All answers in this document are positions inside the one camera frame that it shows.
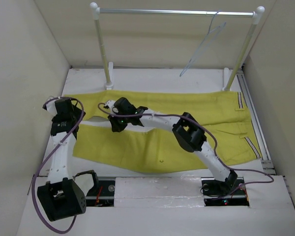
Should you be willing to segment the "yellow-green trousers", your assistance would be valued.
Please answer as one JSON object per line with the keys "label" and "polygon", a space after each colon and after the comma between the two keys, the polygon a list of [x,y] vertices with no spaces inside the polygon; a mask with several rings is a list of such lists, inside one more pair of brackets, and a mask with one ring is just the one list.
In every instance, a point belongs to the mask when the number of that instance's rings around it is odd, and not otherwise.
{"label": "yellow-green trousers", "polygon": [[[240,92],[148,93],[107,90],[77,94],[85,120],[104,117],[98,104],[125,97],[136,107],[145,106],[164,114],[190,113],[207,130],[207,139],[227,165],[262,157],[251,115]],[[203,169],[194,154],[184,151],[173,134],[161,129],[120,133],[110,127],[82,124],[74,147],[75,157],[143,173],[172,173]]]}

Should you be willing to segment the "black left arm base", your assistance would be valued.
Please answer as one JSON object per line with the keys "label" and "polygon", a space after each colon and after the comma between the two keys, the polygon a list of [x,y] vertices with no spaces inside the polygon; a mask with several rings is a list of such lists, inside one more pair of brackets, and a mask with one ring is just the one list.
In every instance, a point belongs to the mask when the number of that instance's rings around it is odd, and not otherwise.
{"label": "black left arm base", "polygon": [[115,185],[116,179],[114,177],[100,177],[98,186],[87,193],[87,207],[113,207]]}

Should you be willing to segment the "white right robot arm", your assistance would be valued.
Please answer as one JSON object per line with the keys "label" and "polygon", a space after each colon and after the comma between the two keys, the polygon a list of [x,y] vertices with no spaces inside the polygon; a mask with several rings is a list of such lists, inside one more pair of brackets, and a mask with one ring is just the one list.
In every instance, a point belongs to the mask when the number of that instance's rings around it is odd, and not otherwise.
{"label": "white right robot arm", "polygon": [[207,141],[208,133],[189,114],[163,114],[147,107],[135,107],[128,99],[121,97],[117,101],[109,100],[103,108],[109,109],[108,120],[113,132],[123,131],[130,123],[134,126],[157,128],[171,132],[179,146],[186,152],[193,153],[206,165],[214,177],[220,193],[226,195],[234,190],[237,174],[230,170],[217,156],[216,148]]}

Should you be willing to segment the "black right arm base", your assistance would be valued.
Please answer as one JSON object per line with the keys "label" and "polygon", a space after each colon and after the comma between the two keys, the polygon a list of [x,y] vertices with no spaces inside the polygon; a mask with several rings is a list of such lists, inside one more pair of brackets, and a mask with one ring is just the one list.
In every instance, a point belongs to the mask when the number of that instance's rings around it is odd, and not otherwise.
{"label": "black right arm base", "polygon": [[249,206],[247,191],[243,187],[244,179],[239,177],[230,190],[222,188],[222,183],[212,177],[201,178],[200,193],[204,196],[206,207]]}

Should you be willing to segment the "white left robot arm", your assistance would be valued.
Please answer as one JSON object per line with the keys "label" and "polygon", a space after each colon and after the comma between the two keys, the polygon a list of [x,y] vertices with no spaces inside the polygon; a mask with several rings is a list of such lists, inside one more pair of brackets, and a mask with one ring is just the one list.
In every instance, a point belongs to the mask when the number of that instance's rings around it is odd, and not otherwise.
{"label": "white left robot arm", "polygon": [[86,212],[86,195],[99,191],[98,176],[93,170],[76,175],[71,171],[73,149],[79,122],[86,114],[73,104],[74,98],[50,99],[43,108],[54,117],[51,138],[55,151],[45,185],[38,187],[38,199],[50,221],[57,221]]}

